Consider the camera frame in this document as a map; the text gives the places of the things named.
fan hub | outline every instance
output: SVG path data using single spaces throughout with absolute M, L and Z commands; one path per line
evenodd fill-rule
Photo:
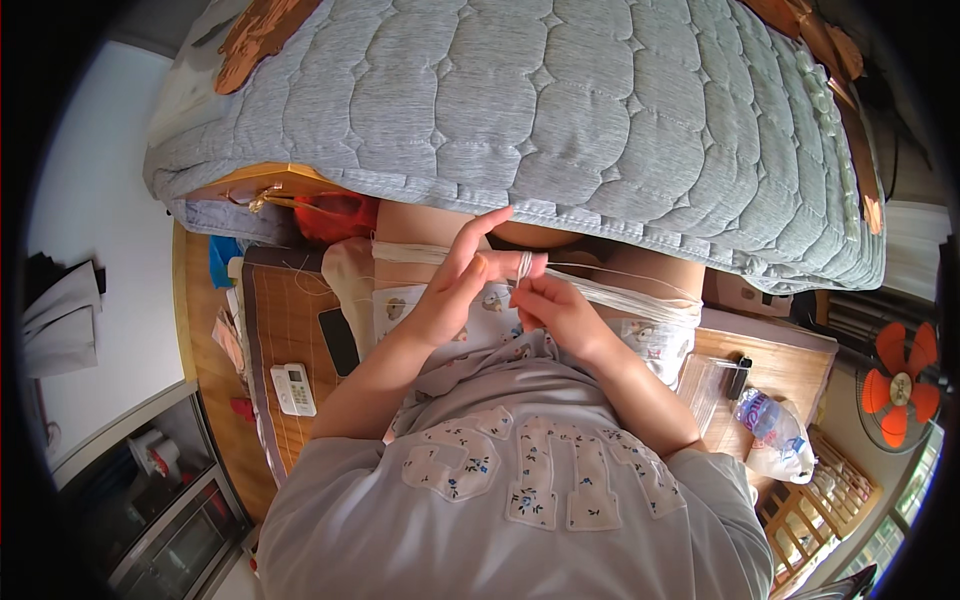
M 909 373 L 899 372 L 890 380 L 890 401 L 894 406 L 905 406 L 913 392 L 913 379 Z

smartphone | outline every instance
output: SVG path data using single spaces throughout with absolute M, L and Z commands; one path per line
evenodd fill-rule
M 735 357 L 736 369 L 730 375 L 727 383 L 727 399 L 737 400 L 743 394 L 743 389 L 747 385 L 747 376 L 750 375 L 750 368 L 754 361 L 743 354 Z
M 338 375 L 346 377 L 360 364 L 360 356 L 344 311 L 339 308 L 325 310 L 317 315 L 317 320 L 320 321 L 326 348 L 330 350 L 333 368 Z

plastic water bottle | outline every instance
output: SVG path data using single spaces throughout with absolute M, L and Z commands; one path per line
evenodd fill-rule
M 793 415 L 757 388 L 743 391 L 733 407 L 733 416 L 755 438 L 781 452 L 799 452 L 805 444 Z

electric fan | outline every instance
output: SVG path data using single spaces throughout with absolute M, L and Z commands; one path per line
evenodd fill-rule
M 937 361 L 937 336 L 932 325 L 921 324 L 905 359 L 906 329 L 890 323 L 876 335 L 875 345 L 879 364 L 857 373 L 860 422 L 881 449 L 907 452 L 926 439 L 940 407 L 940 389 L 918 380 Z

clear plastic tray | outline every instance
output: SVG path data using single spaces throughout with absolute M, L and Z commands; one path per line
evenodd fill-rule
M 730 380 L 731 370 L 735 369 L 736 363 L 722 358 L 702 354 L 687 356 L 677 396 L 690 407 L 701 436 L 707 434 L 717 403 L 730 402 L 724 386 Z

